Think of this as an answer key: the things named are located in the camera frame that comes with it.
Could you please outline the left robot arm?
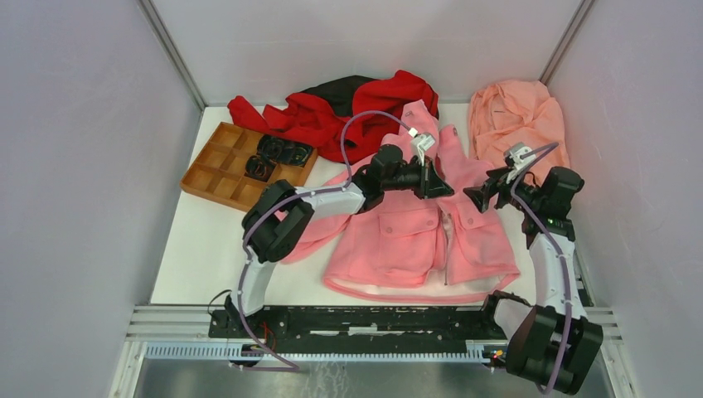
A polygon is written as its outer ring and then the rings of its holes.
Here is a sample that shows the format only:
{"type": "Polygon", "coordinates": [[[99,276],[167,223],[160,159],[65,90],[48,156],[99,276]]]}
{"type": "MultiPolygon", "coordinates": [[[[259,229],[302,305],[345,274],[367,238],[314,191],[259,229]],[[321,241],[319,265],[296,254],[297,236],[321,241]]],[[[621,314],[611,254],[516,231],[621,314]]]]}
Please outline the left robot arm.
{"type": "Polygon", "coordinates": [[[368,164],[339,184],[305,188],[279,180],[268,186],[242,221],[244,268],[224,303],[231,329],[241,337],[259,331],[258,311],[274,268],[293,251],[312,221],[368,212],[392,191],[410,191],[420,200],[454,194],[432,159],[414,155],[405,161],[401,148],[393,144],[381,146],[368,164]]]}

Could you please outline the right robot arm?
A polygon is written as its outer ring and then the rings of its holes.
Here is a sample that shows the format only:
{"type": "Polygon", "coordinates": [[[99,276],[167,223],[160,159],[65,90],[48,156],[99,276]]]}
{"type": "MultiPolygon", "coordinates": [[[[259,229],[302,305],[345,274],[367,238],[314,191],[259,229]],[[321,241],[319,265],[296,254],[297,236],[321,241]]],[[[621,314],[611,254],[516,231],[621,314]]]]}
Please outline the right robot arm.
{"type": "Polygon", "coordinates": [[[540,186],[532,186],[521,177],[510,180],[510,172],[491,170],[481,186],[463,192],[480,212],[510,204],[523,213],[536,301],[497,290],[485,299],[478,325],[489,338],[506,335],[508,373],[545,394],[574,395],[604,339],[602,326],[589,321],[576,283],[575,229],[568,214],[584,180],[566,167],[552,167],[540,186]]]}

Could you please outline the pink jacket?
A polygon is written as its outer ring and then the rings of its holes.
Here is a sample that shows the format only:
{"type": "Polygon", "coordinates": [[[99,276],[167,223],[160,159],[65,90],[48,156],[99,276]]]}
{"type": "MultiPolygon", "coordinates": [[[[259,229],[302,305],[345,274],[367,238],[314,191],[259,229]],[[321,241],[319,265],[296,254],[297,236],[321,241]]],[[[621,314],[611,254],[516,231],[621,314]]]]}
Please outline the pink jacket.
{"type": "Polygon", "coordinates": [[[307,260],[334,241],[322,281],[338,293],[393,303],[481,301],[521,273],[497,212],[479,211],[464,193],[483,184],[491,166],[468,158],[456,128],[441,125],[422,101],[407,104],[401,118],[383,143],[408,152],[408,129],[431,134],[429,156],[454,194],[421,200],[391,191],[370,211],[313,221],[286,262],[307,260]]]}

